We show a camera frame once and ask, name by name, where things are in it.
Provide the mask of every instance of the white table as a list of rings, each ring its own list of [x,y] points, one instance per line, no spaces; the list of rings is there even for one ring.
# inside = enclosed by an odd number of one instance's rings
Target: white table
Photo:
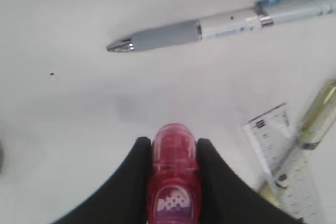
[[[241,126],[284,101],[296,122],[336,77],[335,17],[140,54],[105,50],[139,29],[253,1],[0,0],[0,223],[56,220],[104,183],[136,137],[170,122],[210,138],[255,187],[261,173]],[[311,164],[329,224],[336,175],[324,167],[335,150],[326,140]]]

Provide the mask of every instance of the gray rubber grip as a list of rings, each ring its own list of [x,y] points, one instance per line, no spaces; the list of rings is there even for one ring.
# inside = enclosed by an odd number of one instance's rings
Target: gray rubber grip
[[[181,45],[199,40],[196,20],[140,31],[132,36],[135,51]]]

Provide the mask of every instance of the pink object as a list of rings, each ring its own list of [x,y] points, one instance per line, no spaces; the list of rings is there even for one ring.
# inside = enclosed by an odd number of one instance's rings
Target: pink object
[[[157,133],[152,151],[149,223],[197,224],[202,191],[194,136],[184,125],[168,124]]]

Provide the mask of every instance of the pen tip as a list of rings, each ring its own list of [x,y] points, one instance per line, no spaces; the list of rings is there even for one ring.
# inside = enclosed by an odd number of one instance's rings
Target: pen tip
[[[106,47],[108,52],[132,52],[134,46],[131,38],[117,40]]]

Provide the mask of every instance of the white pen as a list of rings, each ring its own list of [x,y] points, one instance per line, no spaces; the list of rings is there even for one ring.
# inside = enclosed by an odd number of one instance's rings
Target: white pen
[[[229,13],[138,31],[107,46],[111,52],[138,52],[260,30],[336,12],[336,0],[260,0]]]

